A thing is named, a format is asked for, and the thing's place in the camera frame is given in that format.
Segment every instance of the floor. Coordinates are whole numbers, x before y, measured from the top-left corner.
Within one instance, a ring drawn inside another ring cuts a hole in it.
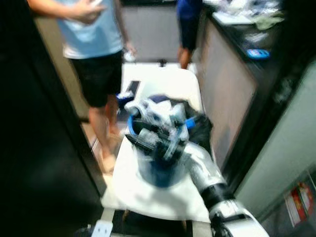
[[[176,67],[178,68],[177,64],[166,64],[166,67]],[[150,70],[153,67],[159,67],[159,64],[153,64],[153,63],[144,63],[144,64],[125,64],[123,67],[123,80],[122,80],[122,91],[126,91],[128,88],[128,85],[132,80],[135,80],[137,78],[137,75],[139,73],[142,73],[143,71]],[[196,73],[196,69],[194,65],[191,65],[189,67],[189,70],[193,73]],[[92,127],[89,123],[82,123],[82,128],[86,134],[87,140],[89,141],[91,145],[91,149],[94,152],[94,155],[97,157],[99,156],[100,146],[99,143],[95,137],[95,134],[92,130]],[[126,129],[126,123],[121,122],[119,123],[119,128],[121,131],[125,131]],[[114,222],[113,217],[115,215],[115,211],[118,212],[118,210],[125,210],[125,207],[122,203],[119,203],[117,198],[115,197],[113,187],[112,187],[112,177],[104,175],[104,180],[107,184],[107,190],[104,193],[104,196],[101,200],[104,208],[104,212],[101,216],[101,220],[106,220],[110,222]],[[124,235],[124,234],[111,234],[112,237],[127,237],[131,235]],[[193,237],[211,237],[211,230],[208,223],[202,223],[202,222],[192,222],[192,233],[190,236]]]

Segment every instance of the light blue t-shirt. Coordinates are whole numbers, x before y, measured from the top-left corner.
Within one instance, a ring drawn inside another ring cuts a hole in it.
[[[57,0],[72,5],[78,0]],[[64,36],[64,56],[71,59],[85,59],[114,54],[122,50],[113,0],[102,0],[107,7],[91,25],[70,20],[58,20]]]

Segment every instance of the navy blue shirt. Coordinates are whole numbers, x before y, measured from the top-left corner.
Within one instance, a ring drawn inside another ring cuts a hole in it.
[[[177,16],[181,19],[198,17],[202,10],[202,0],[178,0]]]

